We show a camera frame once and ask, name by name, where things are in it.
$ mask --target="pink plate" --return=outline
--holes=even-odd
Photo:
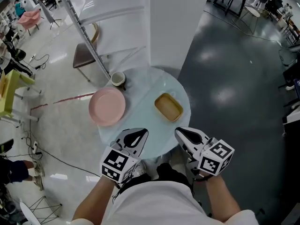
[[[125,98],[116,88],[105,87],[90,99],[90,117],[100,126],[110,126],[121,119],[125,111]]]

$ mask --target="white shirt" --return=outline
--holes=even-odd
[[[172,181],[145,182],[125,190],[117,197],[104,225],[222,225],[206,216],[190,189]],[[226,225],[258,225],[254,212],[244,210]],[[71,225],[93,225],[77,219]]]
[[[5,20],[2,20],[0,24],[0,32],[4,33],[4,35],[7,35],[9,29],[8,23]]]
[[[2,55],[2,52],[3,52],[3,49],[4,49],[3,45],[5,45],[5,43],[0,39],[0,56]],[[10,52],[8,50],[6,50],[6,52],[5,52],[4,56],[3,56],[3,59],[4,59],[3,63],[0,64],[0,68],[2,70],[4,70],[7,67],[7,65],[9,64],[9,61],[11,59],[11,54],[10,54]]]

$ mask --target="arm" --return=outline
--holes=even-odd
[[[208,179],[206,188],[210,197],[212,214],[216,220],[225,222],[240,212],[239,205],[231,196],[221,176]]]
[[[113,187],[114,181],[102,176],[90,194],[78,206],[72,220],[84,218],[94,225],[100,225]]]

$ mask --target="gray floor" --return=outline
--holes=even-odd
[[[233,8],[239,5],[240,0],[235,0]],[[207,2],[205,10],[232,22],[233,16],[225,17],[212,2]],[[259,19],[255,36],[285,44],[270,19]],[[287,101],[277,87],[284,84],[286,68],[279,49],[276,42],[246,36],[203,13],[179,76],[190,98],[190,127],[236,149],[222,175],[242,209],[265,210],[265,215],[257,216],[260,223],[277,219],[285,169],[281,119]],[[293,57],[284,54],[286,63]],[[195,198],[209,213],[204,184],[195,185]]]

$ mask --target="cup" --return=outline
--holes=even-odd
[[[124,91],[126,91],[125,88],[126,76],[123,72],[113,73],[111,77],[111,82],[113,86],[122,88]]]

